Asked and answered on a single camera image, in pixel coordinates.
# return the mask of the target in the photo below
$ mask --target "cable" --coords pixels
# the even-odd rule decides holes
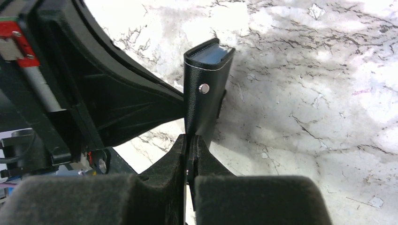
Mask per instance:
[[[29,143],[28,148],[25,151],[23,151],[21,155],[9,157],[9,158],[0,158],[0,164],[15,163],[15,162],[18,162],[19,160],[21,160],[23,157],[25,157],[26,153],[28,153],[32,149],[32,146],[33,146],[33,143],[35,142],[35,140],[36,140],[36,132],[33,133],[33,138],[31,140],[31,142]]]

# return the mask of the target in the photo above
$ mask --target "metal screw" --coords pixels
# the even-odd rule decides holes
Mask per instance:
[[[20,36],[22,36],[22,34],[21,34],[20,32],[18,32],[18,31],[13,31],[13,32],[12,32],[12,35],[14,35],[15,37],[20,37]]]
[[[101,158],[98,161],[98,168],[101,171],[101,173],[107,172],[107,165],[105,164],[105,161]]]
[[[206,94],[210,91],[210,86],[207,83],[203,83],[199,86],[199,92],[202,94]]]

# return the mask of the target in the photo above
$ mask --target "black mechanical arm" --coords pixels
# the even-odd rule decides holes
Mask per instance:
[[[184,94],[116,47],[82,0],[0,0],[0,132],[24,181],[0,224],[328,225],[315,184],[237,177],[209,151],[235,49],[214,38],[184,54]],[[169,152],[137,174],[112,148],[185,119]],[[34,176],[87,162],[93,177]]]

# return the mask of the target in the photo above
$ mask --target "floor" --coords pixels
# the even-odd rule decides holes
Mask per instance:
[[[181,91],[185,51],[213,37],[237,49],[211,146],[233,173],[304,175],[334,224],[397,224],[398,2],[86,4],[116,45]],[[141,172],[183,132],[173,121],[116,149]]]

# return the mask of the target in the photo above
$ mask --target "marble countertop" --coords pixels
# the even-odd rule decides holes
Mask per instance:
[[[236,48],[211,146],[233,173],[304,175],[334,224],[396,224],[398,2],[85,2],[117,46],[181,91],[185,51],[213,37]],[[173,121],[116,149],[141,172],[183,132]]]

